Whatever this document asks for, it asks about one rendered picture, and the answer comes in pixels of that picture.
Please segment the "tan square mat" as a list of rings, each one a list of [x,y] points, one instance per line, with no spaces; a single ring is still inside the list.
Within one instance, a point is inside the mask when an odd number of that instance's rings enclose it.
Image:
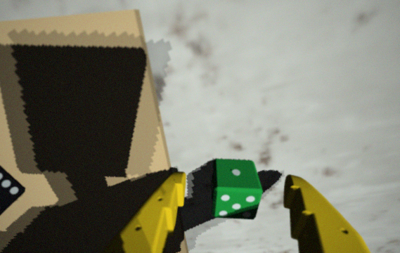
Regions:
[[[137,9],[0,21],[0,253],[101,253],[172,174]]]

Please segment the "green die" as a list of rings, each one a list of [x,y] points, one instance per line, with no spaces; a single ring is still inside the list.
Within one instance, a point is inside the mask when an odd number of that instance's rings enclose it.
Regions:
[[[215,159],[212,168],[212,216],[254,219],[262,186],[252,160]]]

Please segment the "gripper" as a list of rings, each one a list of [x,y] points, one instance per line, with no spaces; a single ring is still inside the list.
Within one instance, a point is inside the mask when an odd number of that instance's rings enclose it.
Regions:
[[[165,253],[185,188],[185,172],[170,174],[101,253]],[[303,178],[286,176],[283,206],[290,210],[290,234],[299,253],[370,253],[358,232]]]

